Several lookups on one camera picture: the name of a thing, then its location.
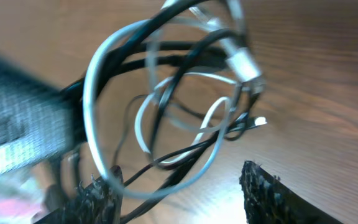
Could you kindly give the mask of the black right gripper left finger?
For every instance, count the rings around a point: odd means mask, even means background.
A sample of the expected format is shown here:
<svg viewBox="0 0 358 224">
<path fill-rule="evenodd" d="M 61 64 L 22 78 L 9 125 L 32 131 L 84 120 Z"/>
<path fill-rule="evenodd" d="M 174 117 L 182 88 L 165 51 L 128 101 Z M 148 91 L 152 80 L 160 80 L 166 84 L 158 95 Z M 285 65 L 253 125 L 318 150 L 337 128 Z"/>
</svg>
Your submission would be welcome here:
<svg viewBox="0 0 358 224">
<path fill-rule="evenodd" d="M 122 195 L 103 178 L 93 178 L 86 188 L 78 186 L 78 195 L 64 207 L 41 218 L 36 224 L 119 224 Z"/>
</svg>

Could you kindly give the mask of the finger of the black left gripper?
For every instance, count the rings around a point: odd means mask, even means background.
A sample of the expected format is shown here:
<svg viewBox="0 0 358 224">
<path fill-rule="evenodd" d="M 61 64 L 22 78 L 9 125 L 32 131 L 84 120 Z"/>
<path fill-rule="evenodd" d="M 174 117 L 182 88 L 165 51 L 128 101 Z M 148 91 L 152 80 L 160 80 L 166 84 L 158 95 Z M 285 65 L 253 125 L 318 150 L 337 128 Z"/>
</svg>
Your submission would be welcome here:
<svg viewBox="0 0 358 224">
<path fill-rule="evenodd" d="M 0 55 L 0 175 L 62 155 L 82 140 L 78 103 Z"/>
</svg>

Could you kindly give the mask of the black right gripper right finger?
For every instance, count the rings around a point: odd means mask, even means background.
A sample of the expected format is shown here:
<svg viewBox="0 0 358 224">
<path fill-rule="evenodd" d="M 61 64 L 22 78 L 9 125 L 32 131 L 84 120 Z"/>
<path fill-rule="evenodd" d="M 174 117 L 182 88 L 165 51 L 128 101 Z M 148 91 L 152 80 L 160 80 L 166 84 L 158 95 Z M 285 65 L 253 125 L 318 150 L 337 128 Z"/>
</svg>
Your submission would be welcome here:
<svg viewBox="0 0 358 224">
<path fill-rule="evenodd" d="M 239 184 L 248 224 L 342 224 L 253 161 L 244 162 Z"/>
</svg>

